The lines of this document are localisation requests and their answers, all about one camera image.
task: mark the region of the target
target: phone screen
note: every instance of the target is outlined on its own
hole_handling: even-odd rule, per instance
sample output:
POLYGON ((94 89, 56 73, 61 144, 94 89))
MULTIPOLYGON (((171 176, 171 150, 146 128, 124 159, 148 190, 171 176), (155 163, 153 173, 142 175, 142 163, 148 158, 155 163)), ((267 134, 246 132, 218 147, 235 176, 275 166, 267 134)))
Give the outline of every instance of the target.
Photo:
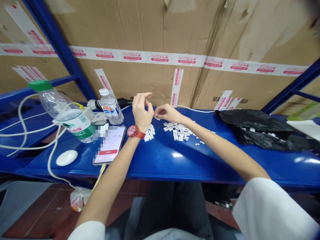
POLYGON ((100 152, 93 164, 111 163, 114 160, 120 151, 125 131, 125 126, 108 129, 108 135, 103 140, 100 152))

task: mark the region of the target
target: person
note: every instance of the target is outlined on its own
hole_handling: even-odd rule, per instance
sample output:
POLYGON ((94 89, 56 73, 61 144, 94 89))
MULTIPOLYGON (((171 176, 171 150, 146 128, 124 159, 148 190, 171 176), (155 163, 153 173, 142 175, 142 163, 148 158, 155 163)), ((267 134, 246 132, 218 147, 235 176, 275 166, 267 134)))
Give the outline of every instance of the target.
MULTIPOLYGON (((152 93, 133 99, 132 111, 139 131, 145 132, 153 116, 189 128, 246 181, 233 216, 245 239, 315 239, 319 225, 244 151, 208 131, 169 104, 153 111, 152 93)), ((129 137, 89 197, 69 240, 105 239, 105 223, 126 178, 141 139, 129 137)), ((236 239, 210 224, 199 183, 155 182, 129 239, 236 239)))

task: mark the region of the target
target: bottle label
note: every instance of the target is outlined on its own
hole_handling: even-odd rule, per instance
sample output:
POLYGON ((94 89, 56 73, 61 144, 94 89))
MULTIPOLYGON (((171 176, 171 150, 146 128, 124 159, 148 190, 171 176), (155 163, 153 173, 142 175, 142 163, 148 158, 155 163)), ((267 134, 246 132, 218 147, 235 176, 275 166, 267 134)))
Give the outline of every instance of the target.
POLYGON ((109 106, 103 106, 102 110, 105 112, 107 117, 118 116, 120 113, 119 104, 113 104, 109 106))
POLYGON ((73 119, 63 121, 62 126, 78 139, 86 139, 93 135, 93 125, 83 113, 73 119))

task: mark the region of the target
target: watch strap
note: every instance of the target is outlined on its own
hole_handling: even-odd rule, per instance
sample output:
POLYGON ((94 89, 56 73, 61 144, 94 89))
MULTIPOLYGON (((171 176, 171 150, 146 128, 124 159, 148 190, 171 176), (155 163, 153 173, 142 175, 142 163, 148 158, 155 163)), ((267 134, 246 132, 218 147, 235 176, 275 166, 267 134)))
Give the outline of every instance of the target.
POLYGON ((144 139, 144 137, 146 136, 145 133, 138 131, 136 137, 144 139))

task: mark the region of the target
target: red watch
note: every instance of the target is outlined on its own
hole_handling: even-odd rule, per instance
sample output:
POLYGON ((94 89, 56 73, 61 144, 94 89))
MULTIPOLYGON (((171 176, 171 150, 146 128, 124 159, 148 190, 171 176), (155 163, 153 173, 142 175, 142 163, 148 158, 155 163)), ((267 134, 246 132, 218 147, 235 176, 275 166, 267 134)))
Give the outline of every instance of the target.
POLYGON ((144 139, 144 137, 146 136, 145 133, 139 131, 138 126, 136 125, 132 125, 128 128, 127 135, 129 137, 138 137, 141 139, 144 139))

